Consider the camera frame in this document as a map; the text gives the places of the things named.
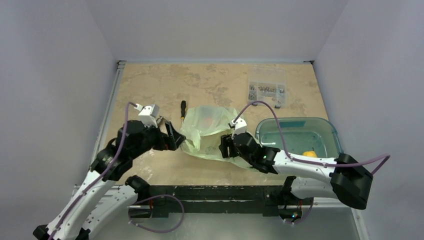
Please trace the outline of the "light green plastic bag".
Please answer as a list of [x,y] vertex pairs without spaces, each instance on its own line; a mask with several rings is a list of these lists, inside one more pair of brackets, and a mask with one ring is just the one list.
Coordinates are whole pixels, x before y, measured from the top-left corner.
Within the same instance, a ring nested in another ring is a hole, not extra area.
[[[196,158],[231,163],[239,168],[257,172],[239,156],[222,158],[219,149],[221,136],[233,133],[229,123],[237,115],[238,112],[233,107],[200,105],[189,108],[180,129],[180,133],[186,137],[180,146],[181,150]],[[209,116],[214,118],[214,122],[211,126],[204,126],[202,120]]]

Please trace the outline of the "red fake fruit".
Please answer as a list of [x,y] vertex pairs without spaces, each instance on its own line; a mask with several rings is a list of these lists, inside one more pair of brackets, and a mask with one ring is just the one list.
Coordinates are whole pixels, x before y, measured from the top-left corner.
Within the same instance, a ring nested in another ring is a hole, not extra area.
[[208,116],[203,118],[202,124],[204,126],[211,126],[214,123],[214,118],[212,116]]

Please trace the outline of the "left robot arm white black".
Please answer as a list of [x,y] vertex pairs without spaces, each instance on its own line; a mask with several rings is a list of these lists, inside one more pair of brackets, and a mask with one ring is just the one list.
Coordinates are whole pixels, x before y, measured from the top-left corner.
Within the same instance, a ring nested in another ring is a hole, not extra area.
[[61,213],[50,223],[33,231],[38,240],[92,240],[101,229],[131,204],[142,205],[151,199],[150,185],[142,178],[130,176],[125,185],[104,202],[101,199],[133,166],[133,160],[150,150],[175,151],[186,139],[171,122],[167,132],[156,125],[129,120],[117,137],[101,150],[77,192]]

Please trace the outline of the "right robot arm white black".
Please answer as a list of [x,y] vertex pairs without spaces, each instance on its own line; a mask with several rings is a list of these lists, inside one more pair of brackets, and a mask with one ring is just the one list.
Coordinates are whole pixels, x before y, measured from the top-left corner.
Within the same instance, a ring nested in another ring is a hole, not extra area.
[[286,153],[260,145],[247,132],[222,135],[219,150],[224,159],[240,157],[261,173],[293,177],[280,191],[288,204],[318,197],[337,199],[358,210],[367,207],[374,176],[348,154],[319,158]]

